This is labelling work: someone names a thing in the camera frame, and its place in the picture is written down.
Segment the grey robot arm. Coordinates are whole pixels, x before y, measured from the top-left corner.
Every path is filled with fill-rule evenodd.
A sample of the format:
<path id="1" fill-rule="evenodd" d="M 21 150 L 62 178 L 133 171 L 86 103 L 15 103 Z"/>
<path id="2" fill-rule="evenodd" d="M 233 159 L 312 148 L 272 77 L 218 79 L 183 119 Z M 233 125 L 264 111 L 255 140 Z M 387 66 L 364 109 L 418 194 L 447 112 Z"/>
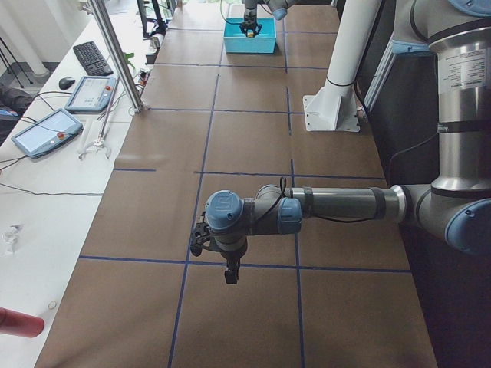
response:
<path id="1" fill-rule="evenodd" d="M 281 21 L 287 14 L 288 10 L 295 5 L 295 0 L 245 0 L 243 21 L 239 24 L 241 32 L 248 38 L 254 38 L 262 29 L 262 26 L 257 22 L 258 6 L 265 6 L 272 17 L 276 21 Z"/>
<path id="2" fill-rule="evenodd" d="M 394 40 L 437 56 L 439 175 L 388 189 L 262 187 L 243 199 L 213 193 L 190 250 L 220 253 L 226 282 L 239 279 L 251 235 L 298 233 L 303 219 L 408 222 L 471 255 L 490 253 L 490 3 L 398 1 Z"/>

